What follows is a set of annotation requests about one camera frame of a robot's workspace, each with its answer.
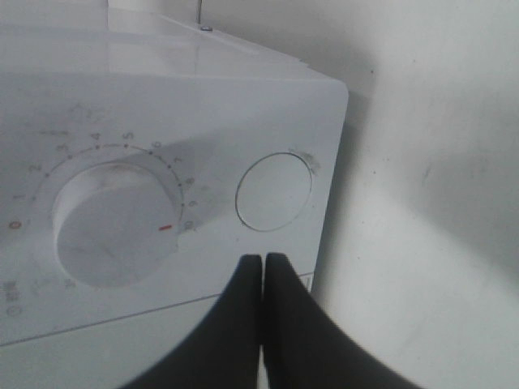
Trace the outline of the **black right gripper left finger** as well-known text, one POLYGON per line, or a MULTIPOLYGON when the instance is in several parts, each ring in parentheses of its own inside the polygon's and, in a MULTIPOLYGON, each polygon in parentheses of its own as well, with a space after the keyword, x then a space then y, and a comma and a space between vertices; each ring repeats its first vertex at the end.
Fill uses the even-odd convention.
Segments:
POLYGON ((197 327, 126 388, 256 388, 260 359, 262 260, 242 256, 197 327))

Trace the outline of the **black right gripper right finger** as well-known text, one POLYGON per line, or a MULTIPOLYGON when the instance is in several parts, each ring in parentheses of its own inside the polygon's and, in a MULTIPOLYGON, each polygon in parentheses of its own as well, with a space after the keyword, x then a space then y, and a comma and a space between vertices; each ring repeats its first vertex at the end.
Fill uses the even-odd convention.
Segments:
POLYGON ((271 388, 404 388, 405 379, 323 312, 283 254, 264 275, 264 363, 271 388))

